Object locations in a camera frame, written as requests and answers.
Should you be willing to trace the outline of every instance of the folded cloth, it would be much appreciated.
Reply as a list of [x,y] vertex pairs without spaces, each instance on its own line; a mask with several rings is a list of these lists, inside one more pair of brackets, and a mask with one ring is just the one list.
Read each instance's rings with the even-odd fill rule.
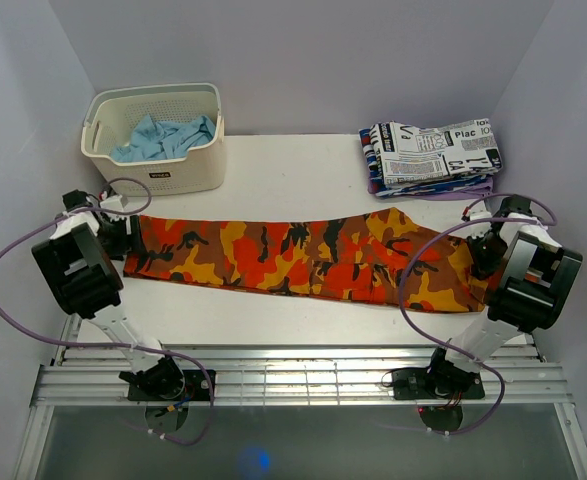
[[493,192],[493,178],[487,174],[386,185],[371,145],[370,129],[362,129],[359,133],[362,151],[369,169],[368,190],[377,197],[413,196],[424,200],[474,200],[484,198]]
[[215,125],[206,115],[189,123],[154,122],[144,116],[131,132],[131,141],[115,147],[111,158],[120,163],[183,158],[191,147],[206,145],[215,136]]
[[[298,223],[169,220],[141,216],[145,252],[127,276],[240,291],[399,305],[400,275],[437,232],[396,208]],[[477,312],[487,281],[471,275],[466,242],[446,237],[420,258],[403,292],[407,308]]]

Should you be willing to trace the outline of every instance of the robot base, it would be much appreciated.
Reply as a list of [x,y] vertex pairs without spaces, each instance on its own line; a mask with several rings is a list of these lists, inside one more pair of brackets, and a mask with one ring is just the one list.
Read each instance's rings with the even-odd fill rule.
[[[207,370],[207,372],[213,382],[213,388],[215,388],[216,372],[215,370]],[[184,373],[187,391],[192,392],[190,402],[208,402],[211,400],[209,386],[206,384],[204,374],[200,370],[182,370],[182,373]],[[129,386],[129,393],[126,398],[132,402],[167,401],[166,399],[144,393],[134,385]]]
[[[428,368],[400,368],[392,373],[393,398],[395,400],[433,400],[447,399],[454,392],[436,392]],[[463,400],[481,400],[485,396],[480,376],[462,395]]]

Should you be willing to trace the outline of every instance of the robotic arm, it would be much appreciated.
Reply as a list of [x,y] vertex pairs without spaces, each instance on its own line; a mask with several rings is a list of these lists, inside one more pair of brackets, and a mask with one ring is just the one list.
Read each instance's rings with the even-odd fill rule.
[[[482,216],[490,218],[491,214],[473,218]],[[495,216],[536,218],[530,201],[516,195],[507,197]],[[437,348],[427,368],[393,372],[397,400],[451,399],[456,395],[484,398],[477,362],[487,360],[513,337],[550,328],[562,311],[582,264],[579,253],[563,248],[541,225],[495,222],[488,229],[475,227],[467,243],[473,258],[472,274],[489,279],[488,308],[449,340],[473,354],[475,360],[452,349]]]
[[[77,190],[64,195],[63,201],[66,212],[94,207],[88,195]],[[123,212],[125,199],[111,196],[99,206]],[[66,212],[67,218],[49,240],[31,250],[62,310],[97,325],[113,342],[161,350],[160,342],[145,335],[124,311],[119,295],[122,279],[111,262],[129,251],[142,251],[139,218]],[[132,348],[121,351],[131,365],[131,371],[120,373],[122,380],[151,398],[184,396],[185,377],[173,358]]]

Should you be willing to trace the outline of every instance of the cable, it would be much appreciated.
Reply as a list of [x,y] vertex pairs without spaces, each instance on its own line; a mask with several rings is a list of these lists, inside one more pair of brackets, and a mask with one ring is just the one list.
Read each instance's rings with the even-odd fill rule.
[[[113,180],[110,180],[109,182],[107,182],[107,184],[105,185],[105,188],[110,186],[111,184],[113,184],[115,182],[119,182],[119,181],[133,182],[133,183],[141,186],[147,195],[146,203],[144,205],[142,205],[141,207],[139,207],[135,210],[131,210],[129,212],[118,212],[116,210],[110,210],[107,208],[100,208],[100,207],[80,207],[80,208],[75,209],[71,212],[68,212],[68,214],[77,214],[77,213],[83,213],[83,212],[96,212],[96,213],[103,212],[103,213],[112,213],[112,214],[117,214],[117,215],[130,216],[130,215],[135,215],[135,214],[141,213],[142,211],[146,210],[146,208],[151,204],[151,200],[153,198],[153,195],[152,195],[151,191],[149,190],[149,188],[146,185],[144,185],[142,182],[140,182],[139,180],[136,180],[134,178],[129,178],[129,177],[114,178]],[[37,235],[38,233],[41,233],[41,232],[47,230],[48,228],[51,228],[51,227],[57,225],[58,223],[60,223],[61,221],[63,221],[66,218],[67,217],[64,215],[59,218],[56,218],[55,220],[48,222],[47,224],[42,225],[41,227],[36,228],[32,232],[27,233],[26,235],[23,235],[22,237],[18,238],[17,240],[11,242],[9,245],[7,245],[2,250],[0,250],[0,260],[4,257],[4,255],[6,255],[8,252],[13,250],[18,245],[24,243],[28,239]],[[35,340],[38,340],[40,342],[47,343],[49,345],[56,345],[59,347],[75,347],[75,348],[133,348],[135,350],[140,350],[140,351],[146,352],[146,353],[155,353],[158,355],[168,355],[170,357],[177,357],[177,358],[180,358],[182,360],[186,360],[186,361],[194,364],[197,368],[199,368],[202,371],[204,378],[206,379],[206,381],[209,384],[209,388],[210,388],[210,403],[209,403],[210,407],[209,408],[211,410],[211,414],[209,414],[209,416],[207,418],[207,422],[204,425],[204,427],[202,428],[199,435],[197,437],[195,437],[193,440],[183,440],[181,438],[173,437],[170,435],[165,435],[165,438],[167,440],[174,442],[174,443],[179,443],[180,445],[190,446],[190,445],[195,445],[196,443],[199,443],[202,440],[202,438],[204,438],[206,433],[208,432],[208,430],[211,426],[212,410],[213,410],[213,407],[215,404],[215,398],[214,398],[214,392],[213,392],[213,382],[211,381],[211,377],[209,376],[209,373],[206,371],[206,368],[204,368],[204,365],[202,365],[195,358],[189,357],[188,355],[184,355],[182,353],[172,352],[170,350],[160,350],[160,349],[155,349],[155,348],[144,347],[142,345],[132,346],[128,343],[122,343],[122,342],[69,342],[66,340],[58,340],[56,338],[47,337],[45,335],[41,335],[37,332],[29,330],[24,325],[22,325],[17,320],[15,320],[13,317],[11,317],[11,315],[9,315],[9,313],[6,312],[1,306],[0,306],[0,317],[2,317],[9,325],[11,325],[13,328],[15,328],[19,332],[23,333],[24,335],[31,337]]]
[[[512,194],[493,194],[493,195],[489,195],[488,197],[484,197],[483,199],[480,200],[476,200],[473,203],[471,203],[471,205],[469,205],[467,207],[467,211],[475,204],[479,203],[482,200],[485,200],[486,198],[491,198],[491,197],[496,197],[496,196],[502,196],[502,195],[512,195]],[[540,207],[542,207],[544,210],[546,210],[546,212],[549,214],[549,216],[551,217],[551,221],[539,221],[539,223],[542,223],[542,225],[556,225],[557,224],[557,217],[555,216],[555,214],[551,211],[551,209],[549,209],[548,207],[546,207],[543,203],[534,200],[534,199],[530,199],[529,197],[524,197],[527,198],[529,200],[531,200],[532,202],[534,202],[535,204],[539,205]],[[415,266],[415,264],[417,263],[417,261],[420,259],[420,257],[429,249],[431,248],[432,245],[434,245],[436,242],[438,242],[439,240],[446,238],[448,235],[450,235],[453,232],[456,232],[458,230],[461,230],[463,228],[466,227],[470,227],[471,225],[477,225],[479,223],[489,223],[489,222],[496,222],[496,223],[527,223],[527,224],[532,224],[532,225],[537,225],[538,224],[538,220],[535,219],[524,219],[524,218],[505,218],[505,217],[493,217],[493,218],[479,218],[476,220],[471,220],[468,222],[464,222],[462,224],[456,225],[454,227],[451,227],[445,231],[443,231],[442,233],[437,234],[435,237],[433,237],[431,240],[429,240],[428,242],[426,242],[424,245],[422,245],[422,247],[417,251],[417,253],[413,256],[413,258],[409,261],[408,265],[404,268],[404,270],[402,271],[402,274],[400,275],[400,282],[398,284],[398,290],[400,292],[400,298],[399,298],[399,303],[400,303],[400,312],[402,313],[402,316],[404,317],[404,320],[406,321],[406,323],[409,325],[409,327],[411,327],[415,332],[419,333],[421,336],[423,336],[424,338],[426,338],[427,340],[430,340],[431,342],[444,347],[446,349],[450,349],[450,350],[454,350],[462,355],[464,355],[467,358],[470,358],[471,360],[473,360],[475,363],[477,363],[477,365],[480,366],[480,368],[483,368],[485,370],[487,370],[488,372],[491,372],[493,375],[495,375],[497,377],[497,379],[500,382],[500,393],[497,396],[497,399],[495,400],[495,403],[491,406],[491,408],[488,410],[488,412],[486,412],[479,420],[477,420],[476,422],[472,423],[471,425],[461,428],[459,430],[455,430],[452,432],[449,431],[441,431],[441,430],[432,430],[435,433],[438,433],[440,435],[462,435],[464,433],[469,433],[472,432],[473,430],[475,430],[476,428],[480,427],[482,424],[484,424],[484,422],[486,422],[489,418],[491,418],[491,416],[495,413],[495,411],[498,409],[498,407],[500,406],[500,404],[502,403],[502,400],[504,399],[504,394],[506,392],[506,382],[504,381],[504,378],[502,377],[502,375],[500,374],[500,372],[498,372],[496,369],[494,369],[493,367],[490,367],[488,365],[486,365],[484,362],[480,362],[478,361],[478,359],[470,352],[467,352],[466,350],[457,347],[455,345],[450,344],[449,342],[445,342],[444,340],[440,340],[437,337],[434,337],[433,335],[425,332],[424,330],[422,330],[420,327],[418,327],[413,320],[411,320],[411,318],[409,317],[408,312],[406,311],[406,307],[404,306],[404,300],[403,300],[403,292],[404,292],[404,287],[406,286],[406,281],[408,280],[409,275],[411,274],[413,267]],[[384,428],[388,428],[388,429],[392,429],[392,430],[407,430],[407,427],[397,427],[397,426],[393,426],[393,425],[384,425],[384,424],[378,424],[381,427]]]

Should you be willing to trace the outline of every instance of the orange camouflage cloth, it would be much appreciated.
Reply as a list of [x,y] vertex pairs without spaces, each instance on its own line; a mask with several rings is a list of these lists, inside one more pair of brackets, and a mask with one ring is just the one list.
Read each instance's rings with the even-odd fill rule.
[[[403,212],[316,222],[168,220],[141,216],[146,253],[129,255],[128,276],[292,296],[398,305],[400,274],[437,232]],[[415,265],[405,305],[476,312],[487,282],[471,276],[466,242],[448,237]]]

